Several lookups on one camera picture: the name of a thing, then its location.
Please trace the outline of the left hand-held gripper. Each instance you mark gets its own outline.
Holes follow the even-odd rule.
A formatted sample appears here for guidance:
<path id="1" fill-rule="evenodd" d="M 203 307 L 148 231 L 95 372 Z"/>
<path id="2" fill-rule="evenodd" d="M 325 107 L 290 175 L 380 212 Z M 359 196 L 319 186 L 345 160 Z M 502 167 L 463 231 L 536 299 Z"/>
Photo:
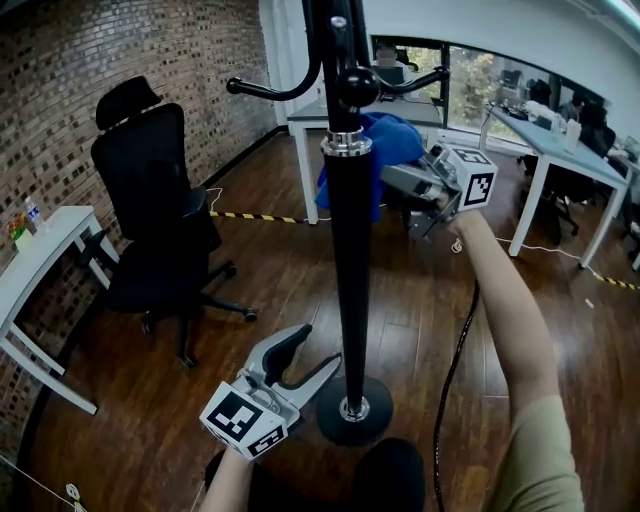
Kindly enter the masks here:
<path id="1" fill-rule="evenodd" d="M 209 432 L 246 459 L 257 459 L 289 436 L 300 410 L 330 381 L 342 354 L 324 359 L 295 384 L 282 380 L 310 324 L 289 327 L 257 343 L 237 379 L 222 382 L 200 415 Z"/>

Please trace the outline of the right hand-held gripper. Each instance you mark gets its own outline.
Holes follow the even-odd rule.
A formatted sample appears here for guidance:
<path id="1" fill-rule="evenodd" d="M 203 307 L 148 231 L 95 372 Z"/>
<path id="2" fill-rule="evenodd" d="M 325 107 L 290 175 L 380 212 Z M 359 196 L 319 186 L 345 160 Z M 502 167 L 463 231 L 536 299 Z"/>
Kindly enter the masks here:
<path id="1" fill-rule="evenodd" d="M 410 197 L 407 231 L 426 240 L 436 225 L 486 206 L 497 173 L 497 165 L 480 150 L 443 144 L 433 146 L 418 166 L 384 166 L 381 180 Z"/>

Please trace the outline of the blue cloth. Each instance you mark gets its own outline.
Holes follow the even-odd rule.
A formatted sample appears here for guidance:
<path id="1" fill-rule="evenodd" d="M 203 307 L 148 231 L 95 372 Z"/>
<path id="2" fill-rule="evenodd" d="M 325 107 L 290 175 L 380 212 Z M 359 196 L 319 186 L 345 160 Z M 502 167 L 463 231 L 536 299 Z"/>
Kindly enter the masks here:
<path id="1" fill-rule="evenodd" d="M 380 220 L 379 205 L 387 188 L 381 180 L 384 166 L 408 164 L 419 160 L 423 155 L 422 138 L 418 130 L 406 119 L 384 112 L 361 112 L 358 123 L 362 136 L 371 140 L 370 176 L 373 179 L 371 190 L 371 221 Z"/>

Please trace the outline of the black coat stand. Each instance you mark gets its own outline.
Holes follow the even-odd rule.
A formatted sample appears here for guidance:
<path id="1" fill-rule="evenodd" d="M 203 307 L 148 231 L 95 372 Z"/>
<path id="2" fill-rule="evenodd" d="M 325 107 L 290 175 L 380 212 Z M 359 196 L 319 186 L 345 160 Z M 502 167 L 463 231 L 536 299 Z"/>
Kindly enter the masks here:
<path id="1" fill-rule="evenodd" d="M 381 93 L 405 94 L 446 81 L 435 68 L 393 85 L 371 68 L 362 0 L 302 0 L 309 68 L 295 88 L 277 91 L 232 78 L 227 89 L 272 101 L 293 100 L 325 79 L 328 132 L 321 144 L 330 200 L 345 375 L 319 393 L 316 416 L 323 435 L 339 446 L 378 439 L 390 424 L 388 389 L 365 374 L 369 314 L 369 263 L 373 190 L 372 143 L 362 133 L 360 110 Z"/>

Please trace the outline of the person's left forearm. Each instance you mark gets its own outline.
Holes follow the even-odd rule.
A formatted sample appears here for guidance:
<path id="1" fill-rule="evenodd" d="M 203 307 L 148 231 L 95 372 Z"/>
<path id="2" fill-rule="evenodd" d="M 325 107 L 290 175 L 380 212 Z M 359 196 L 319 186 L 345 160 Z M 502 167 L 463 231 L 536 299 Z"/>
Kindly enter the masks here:
<path id="1" fill-rule="evenodd" d="M 252 461 L 228 447 L 198 512 L 248 512 L 253 469 Z"/>

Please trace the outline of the white table with grey top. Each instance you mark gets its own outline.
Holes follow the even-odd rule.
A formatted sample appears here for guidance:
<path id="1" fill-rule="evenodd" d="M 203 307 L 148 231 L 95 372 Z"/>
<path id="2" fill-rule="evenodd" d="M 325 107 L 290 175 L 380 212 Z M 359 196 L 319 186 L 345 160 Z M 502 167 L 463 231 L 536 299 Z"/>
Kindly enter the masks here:
<path id="1" fill-rule="evenodd" d="M 363 109 L 364 112 L 384 112 L 402 117 L 412 123 L 421 133 L 427 148 L 438 139 L 444 123 L 438 109 L 432 102 L 414 102 L 406 99 L 376 102 Z M 298 157 L 299 177 L 303 190 L 306 209 L 306 221 L 317 225 L 320 221 L 315 203 L 316 185 L 311 170 L 307 131 L 310 129 L 328 129 L 327 108 L 317 99 L 309 105 L 288 116 L 290 134 L 294 137 Z"/>

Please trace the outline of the person's black trousers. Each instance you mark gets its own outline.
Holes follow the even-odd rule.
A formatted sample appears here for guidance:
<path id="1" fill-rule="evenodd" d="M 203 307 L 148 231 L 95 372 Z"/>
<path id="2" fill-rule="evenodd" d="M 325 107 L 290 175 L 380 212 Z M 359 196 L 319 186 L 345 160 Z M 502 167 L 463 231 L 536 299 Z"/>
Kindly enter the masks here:
<path id="1" fill-rule="evenodd" d="M 223 455 L 206 468 L 206 493 Z M 423 458 L 400 438 L 380 441 L 359 460 L 350 495 L 342 501 L 306 496 L 253 463 L 248 512 L 423 512 L 426 501 Z"/>

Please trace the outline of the black swivel chair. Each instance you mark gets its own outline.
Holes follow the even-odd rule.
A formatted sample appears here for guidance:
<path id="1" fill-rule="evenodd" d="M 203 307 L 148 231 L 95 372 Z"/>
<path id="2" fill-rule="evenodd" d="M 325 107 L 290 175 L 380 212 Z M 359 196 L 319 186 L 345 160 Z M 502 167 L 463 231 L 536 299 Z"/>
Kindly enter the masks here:
<path id="1" fill-rule="evenodd" d="M 543 225 L 547 236 L 555 246 L 558 246 L 562 241 L 561 222 L 571 227 L 572 236 L 576 236 L 579 232 L 579 225 L 572 218 L 568 200 L 561 190 L 563 181 L 561 174 L 564 171 L 564 168 L 549 166 L 535 213 L 535 217 Z"/>

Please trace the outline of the yellow black floor tape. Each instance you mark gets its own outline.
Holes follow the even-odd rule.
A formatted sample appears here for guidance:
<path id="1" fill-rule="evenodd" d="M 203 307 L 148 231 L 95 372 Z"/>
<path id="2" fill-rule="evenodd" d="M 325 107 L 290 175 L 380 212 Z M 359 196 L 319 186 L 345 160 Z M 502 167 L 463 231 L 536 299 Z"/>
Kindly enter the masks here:
<path id="1" fill-rule="evenodd" d="M 209 214 L 211 217 L 214 217 L 214 218 L 261 220 L 261 221 L 267 221 L 267 222 L 283 222 L 287 224 L 306 224 L 308 222 L 306 219 L 297 219 L 293 217 L 275 216 L 275 215 L 269 215 L 269 214 L 237 213 L 237 212 L 216 211 L 216 210 L 211 210 Z"/>
<path id="2" fill-rule="evenodd" d="M 596 278 L 600 282 L 604 282 L 604 283 L 610 284 L 612 286 L 620 287 L 620 288 L 623 288 L 623 289 L 628 289 L 628 290 L 631 290 L 631 291 L 640 291 L 640 286 L 634 285 L 632 283 L 627 283 L 625 281 L 621 281 L 621 280 L 613 279 L 613 278 L 610 278 L 610 277 L 602 276 L 602 275 L 600 275 L 600 274 L 598 274 L 596 272 L 593 272 L 593 276 L 594 276 L 594 278 Z"/>

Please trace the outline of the white table with blue top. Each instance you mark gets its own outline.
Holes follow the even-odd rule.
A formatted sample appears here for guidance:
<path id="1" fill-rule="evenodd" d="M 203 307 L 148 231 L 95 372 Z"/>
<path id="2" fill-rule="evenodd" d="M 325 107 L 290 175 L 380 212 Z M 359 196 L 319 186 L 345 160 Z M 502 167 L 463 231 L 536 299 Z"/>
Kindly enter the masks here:
<path id="1" fill-rule="evenodd" d="M 493 117 L 516 133 L 538 156 L 538 162 L 532 179 L 530 191 L 524 204 L 515 234 L 508 249 L 515 257 L 523 247 L 534 213 L 540 201 L 543 186 L 551 164 L 563 167 L 578 175 L 585 176 L 613 189 L 611 198 L 601 217 L 600 223 L 589 245 L 580 259 L 580 266 L 587 268 L 606 235 L 614 217 L 618 214 L 628 190 L 631 177 L 618 174 L 603 158 L 599 157 L 583 143 L 570 153 L 564 149 L 564 143 L 558 135 L 529 121 L 519 120 L 504 113 L 499 107 L 486 104 L 484 120 L 479 139 L 479 148 L 486 149 L 488 120 Z"/>

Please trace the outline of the black office chair with headrest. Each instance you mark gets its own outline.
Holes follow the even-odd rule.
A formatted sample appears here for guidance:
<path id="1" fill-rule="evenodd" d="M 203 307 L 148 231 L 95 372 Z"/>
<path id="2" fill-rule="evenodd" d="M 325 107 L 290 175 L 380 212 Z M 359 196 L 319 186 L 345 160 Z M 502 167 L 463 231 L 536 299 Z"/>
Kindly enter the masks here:
<path id="1" fill-rule="evenodd" d="M 137 76 L 99 100 L 96 124 L 101 133 L 91 157 L 129 243 L 120 257 L 112 257 L 100 246 L 106 237 L 100 231 L 81 260 L 96 258 L 111 270 L 108 309 L 140 315 L 145 333 L 153 333 L 158 321 L 176 317 L 177 356 L 191 368 L 189 322 L 197 310 L 237 312 L 248 322 L 257 314 L 204 291 L 219 276 L 234 277 L 237 269 L 232 261 L 209 267 L 221 238 L 206 188 L 192 186 L 187 175 L 184 111 L 176 103 L 162 103 L 147 79 Z"/>

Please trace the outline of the person's beige shirt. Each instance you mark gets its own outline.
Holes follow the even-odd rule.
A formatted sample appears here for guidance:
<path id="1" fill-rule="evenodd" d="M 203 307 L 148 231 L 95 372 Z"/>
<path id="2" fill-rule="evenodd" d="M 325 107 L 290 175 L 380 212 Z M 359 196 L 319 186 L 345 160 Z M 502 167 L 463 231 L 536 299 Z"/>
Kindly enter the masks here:
<path id="1" fill-rule="evenodd" d="M 571 435 L 559 395 L 517 412 L 484 512 L 584 512 Z"/>

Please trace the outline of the small white desk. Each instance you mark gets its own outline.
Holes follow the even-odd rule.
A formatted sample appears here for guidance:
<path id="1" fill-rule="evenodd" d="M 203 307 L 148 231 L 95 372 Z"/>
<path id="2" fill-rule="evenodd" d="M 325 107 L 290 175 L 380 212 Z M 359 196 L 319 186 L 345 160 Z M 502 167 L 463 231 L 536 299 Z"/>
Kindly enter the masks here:
<path id="1" fill-rule="evenodd" d="M 58 378 L 65 369 L 31 340 L 16 317 L 45 274 L 71 246 L 84 250 L 83 233 L 97 234 L 101 226 L 91 206 L 62 206 L 47 227 L 33 236 L 26 251 L 13 258 L 0 275 L 0 351 L 37 381 L 76 407 L 93 415 L 97 406 Z"/>

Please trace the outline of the clear water bottle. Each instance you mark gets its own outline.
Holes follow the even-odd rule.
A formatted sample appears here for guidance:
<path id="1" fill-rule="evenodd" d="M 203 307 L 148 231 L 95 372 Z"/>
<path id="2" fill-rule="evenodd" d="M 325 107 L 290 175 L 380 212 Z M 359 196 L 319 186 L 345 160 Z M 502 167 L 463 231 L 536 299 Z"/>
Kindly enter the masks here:
<path id="1" fill-rule="evenodd" d="M 42 228 L 43 219 L 38 206 L 30 196 L 25 198 L 24 204 L 30 222 L 33 224 L 35 230 L 39 231 Z"/>

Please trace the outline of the potted flowers in white pot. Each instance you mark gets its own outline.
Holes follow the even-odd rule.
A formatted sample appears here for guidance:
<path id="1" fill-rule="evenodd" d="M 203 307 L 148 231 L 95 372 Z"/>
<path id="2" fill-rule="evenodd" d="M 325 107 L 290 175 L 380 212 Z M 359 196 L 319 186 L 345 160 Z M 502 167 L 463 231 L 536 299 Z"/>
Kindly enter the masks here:
<path id="1" fill-rule="evenodd" d="M 13 218 L 7 226 L 9 238 L 19 252 L 28 250 L 33 242 L 33 235 L 27 221 L 27 216 L 22 213 Z"/>

